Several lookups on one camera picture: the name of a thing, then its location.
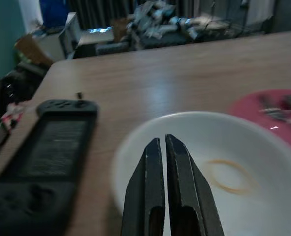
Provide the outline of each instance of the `white bowl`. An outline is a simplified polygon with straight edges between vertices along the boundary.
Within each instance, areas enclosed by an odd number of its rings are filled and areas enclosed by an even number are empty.
[[[161,140],[166,196],[164,235],[170,236],[165,134],[185,143],[193,160],[208,179],[204,164],[214,159],[242,166],[257,183],[248,194],[238,195],[213,185],[226,236],[291,235],[291,147],[263,128],[226,114],[184,112],[151,120],[132,132],[119,147],[113,163],[112,187],[122,213],[125,192],[145,146]],[[243,183],[236,170],[217,166],[220,181]]]

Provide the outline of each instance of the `controller screen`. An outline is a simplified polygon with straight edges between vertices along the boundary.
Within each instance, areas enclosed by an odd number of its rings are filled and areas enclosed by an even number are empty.
[[[21,177],[68,176],[75,162],[85,121],[50,121],[20,169]]]

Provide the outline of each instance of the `gray curtain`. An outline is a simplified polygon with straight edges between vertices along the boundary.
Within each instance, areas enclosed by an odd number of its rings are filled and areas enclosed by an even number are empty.
[[[132,14],[146,0],[69,0],[72,11],[76,11],[82,30],[105,28],[112,19]],[[177,16],[198,16],[199,0],[167,0],[175,5]]]

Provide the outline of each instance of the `game controller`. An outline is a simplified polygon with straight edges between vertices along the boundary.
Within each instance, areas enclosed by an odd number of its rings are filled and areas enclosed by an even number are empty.
[[[93,102],[49,100],[0,176],[0,236],[61,235],[96,119]]]

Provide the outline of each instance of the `fork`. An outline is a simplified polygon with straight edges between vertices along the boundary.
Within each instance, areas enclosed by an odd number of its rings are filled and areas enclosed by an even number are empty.
[[[260,110],[261,112],[264,112],[271,118],[284,122],[288,124],[291,127],[291,118],[290,116],[281,108],[279,108],[277,105],[273,104],[271,99],[267,95],[260,95],[258,97],[259,102],[264,107],[264,109]]]

